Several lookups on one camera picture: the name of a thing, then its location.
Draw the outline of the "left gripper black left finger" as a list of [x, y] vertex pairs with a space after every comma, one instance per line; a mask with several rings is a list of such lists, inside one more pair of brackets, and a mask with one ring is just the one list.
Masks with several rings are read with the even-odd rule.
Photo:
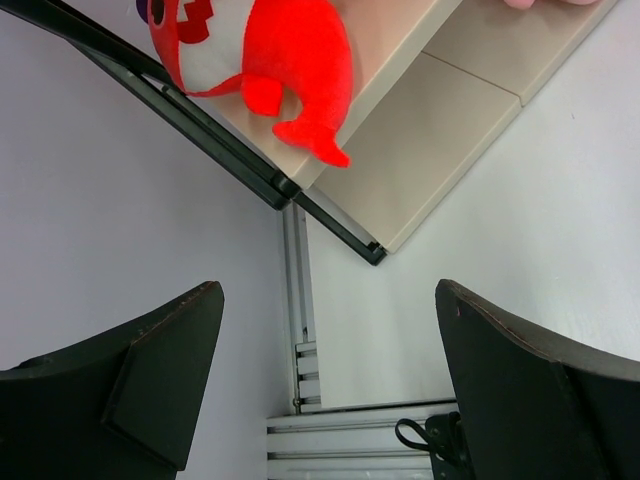
[[223, 314], [205, 282], [1, 373], [4, 479], [174, 479], [185, 470]]

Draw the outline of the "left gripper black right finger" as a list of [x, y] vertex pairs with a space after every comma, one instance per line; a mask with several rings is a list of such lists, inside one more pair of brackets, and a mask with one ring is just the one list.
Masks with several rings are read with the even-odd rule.
[[478, 479], [636, 479], [639, 364], [499, 308], [452, 280], [440, 335]]

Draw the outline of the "red plush fish white face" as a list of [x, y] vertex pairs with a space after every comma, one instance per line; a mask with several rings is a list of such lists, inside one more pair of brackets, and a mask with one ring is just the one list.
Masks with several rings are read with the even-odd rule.
[[339, 168], [350, 164], [337, 135], [352, 103], [347, 30], [330, 1], [138, 1], [154, 49], [185, 94], [238, 93], [247, 109], [278, 117], [286, 91], [301, 103], [272, 128], [281, 142]]

